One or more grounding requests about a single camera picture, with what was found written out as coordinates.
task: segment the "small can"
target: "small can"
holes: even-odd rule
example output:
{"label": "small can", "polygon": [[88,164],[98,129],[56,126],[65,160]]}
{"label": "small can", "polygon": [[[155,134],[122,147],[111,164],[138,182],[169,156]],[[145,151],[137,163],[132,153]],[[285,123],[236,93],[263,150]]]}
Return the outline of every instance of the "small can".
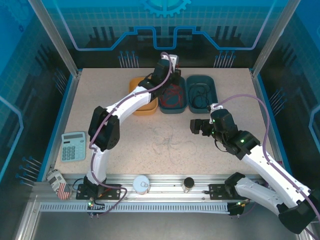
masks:
{"label": "small can", "polygon": [[195,181],[192,177],[187,177],[185,180],[182,181],[181,186],[183,191],[187,193],[195,186]]}
{"label": "small can", "polygon": [[137,194],[146,194],[150,190],[150,181],[145,175],[139,175],[133,180],[133,188]]}

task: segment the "beige tabletop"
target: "beige tabletop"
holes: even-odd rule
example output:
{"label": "beige tabletop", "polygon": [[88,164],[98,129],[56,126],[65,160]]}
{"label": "beige tabletop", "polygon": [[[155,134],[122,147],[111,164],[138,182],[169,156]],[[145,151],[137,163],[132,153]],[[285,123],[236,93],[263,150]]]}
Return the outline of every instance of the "beige tabletop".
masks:
{"label": "beige tabletop", "polygon": [[[61,148],[55,168],[62,174],[85,174],[89,170],[88,129],[97,106],[107,107],[128,94],[129,82],[144,77],[151,68],[85,68],[76,90],[65,133],[86,133],[86,158],[61,162]],[[214,79],[217,97],[222,101],[236,94],[256,95],[247,68],[182,68],[184,79],[208,75]],[[247,130],[261,142],[265,124],[257,101],[242,97],[225,103],[239,130]],[[191,119],[208,119],[209,114],[194,114],[187,107],[181,114],[164,114],[158,108],[151,116],[129,116],[120,126],[120,141],[112,149],[108,174],[255,174],[235,156],[219,151],[212,137],[194,135]],[[268,141],[267,150],[271,152]]]}

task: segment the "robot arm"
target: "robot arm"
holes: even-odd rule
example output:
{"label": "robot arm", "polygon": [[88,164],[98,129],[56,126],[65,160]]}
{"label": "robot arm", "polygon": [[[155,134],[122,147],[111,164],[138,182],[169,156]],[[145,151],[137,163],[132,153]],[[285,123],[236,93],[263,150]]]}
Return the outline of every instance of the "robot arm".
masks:
{"label": "robot arm", "polygon": [[[260,142],[248,131],[238,130],[232,115],[216,103],[209,106],[210,119],[193,119],[190,129],[194,134],[212,136],[226,151],[255,169],[274,189],[261,186],[236,172],[225,181],[225,190],[231,197],[245,197],[275,213],[293,233],[299,234],[315,218],[315,213],[303,192],[319,209],[320,191],[311,191],[283,169],[268,153],[265,158]],[[294,182],[299,190],[284,177]]]}
{"label": "robot arm", "polygon": [[[98,106],[92,115],[88,134],[90,135],[90,141],[92,141],[94,135],[97,132],[98,127],[106,116],[112,112],[118,106],[120,102],[123,102],[108,119],[107,123],[102,127],[101,131],[97,135],[92,147],[96,149],[95,158],[93,162],[93,172],[98,181],[103,182],[106,179],[107,163],[109,154],[112,148],[116,146],[120,139],[120,125],[121,123],[130,116],[134,111],[140,107],[150,103],[155,98],[163,94],[165,89],[170,84],[179,84],[179,78],[181,75],[180,70],[176,69],[178,64],[178,56],[170,55],[170,61],[168,56],[163,55],[154,68],[153,73],[149,74],[142,80],[138,86],[129,93],[126,97],[118,101],[117,103],[110,105],[106,108]],[[161,84],[169,71],[169,64],[172,64],[171,74],[169,79],[160,88],[151,90],[154,87]],[[134,95],[130,99],[123,101],[128,96]],[[98,185],[98,182],[93,178],[92,171],[89,170],[85,177],[85,182],[90,185]]]}

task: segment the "orange bowl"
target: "orange bowl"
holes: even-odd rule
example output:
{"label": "orange bowl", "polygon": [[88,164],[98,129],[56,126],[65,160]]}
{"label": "orange bowl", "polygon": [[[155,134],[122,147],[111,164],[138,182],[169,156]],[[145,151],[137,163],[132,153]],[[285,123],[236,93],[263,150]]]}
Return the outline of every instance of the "orange bowl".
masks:
{"label": "orange bowl", "polygon": [[[129,83],[129,93],[131,93],[143,79],[145,79],[145,78],[144,77],[133,78]],[[149,102],[148,104],[140,107],[133,114],[136,116],[152,115],[156,112],[157,107],[158,107],[158,98],[156,98],[152,102]]]}

